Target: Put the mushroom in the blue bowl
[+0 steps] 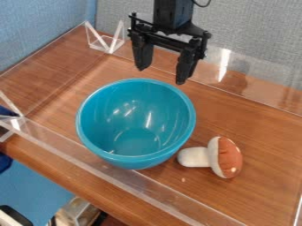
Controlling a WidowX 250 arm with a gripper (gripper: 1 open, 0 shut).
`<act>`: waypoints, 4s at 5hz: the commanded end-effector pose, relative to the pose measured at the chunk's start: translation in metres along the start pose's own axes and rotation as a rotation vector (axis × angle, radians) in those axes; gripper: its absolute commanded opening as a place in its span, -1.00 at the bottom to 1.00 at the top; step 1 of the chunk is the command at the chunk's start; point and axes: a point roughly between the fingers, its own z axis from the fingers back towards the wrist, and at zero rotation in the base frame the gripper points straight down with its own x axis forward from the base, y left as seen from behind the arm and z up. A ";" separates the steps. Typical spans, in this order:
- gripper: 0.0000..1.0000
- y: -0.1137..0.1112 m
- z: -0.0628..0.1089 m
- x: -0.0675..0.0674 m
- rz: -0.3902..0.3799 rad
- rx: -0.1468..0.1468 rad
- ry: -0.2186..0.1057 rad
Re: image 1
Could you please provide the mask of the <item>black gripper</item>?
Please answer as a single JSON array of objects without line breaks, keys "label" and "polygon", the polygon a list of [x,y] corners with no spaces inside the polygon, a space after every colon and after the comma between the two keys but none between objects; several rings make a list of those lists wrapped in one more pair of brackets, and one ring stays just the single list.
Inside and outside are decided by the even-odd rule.
[{"label": "black gripper", "polygon": [[192,76],[198,60],[206,57],[207,40],[212,34],[187,21],[180,27],[171,28],[129,15],[128,37],[132,41],[135,64],[143,71],[152,63],[154,47],[159,46],[180,53],[176,63],[176,84],[183,85]]}]

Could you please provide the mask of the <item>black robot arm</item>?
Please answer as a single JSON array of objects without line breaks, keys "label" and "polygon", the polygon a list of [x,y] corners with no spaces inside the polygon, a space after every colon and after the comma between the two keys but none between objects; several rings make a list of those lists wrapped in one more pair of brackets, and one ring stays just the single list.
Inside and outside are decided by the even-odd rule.
[{"label": "black robot arm", "polygon": [[179,53],[176,63],[176,84],[183,85],[192,76],[196,63],[206,57],[207,41],[212,34],[192,23],[194,6],[206,8],[195,0],[154,0],[152,19],[131,12],[128,37],[136,68],[143,71],[152,63],[154,47]]}]

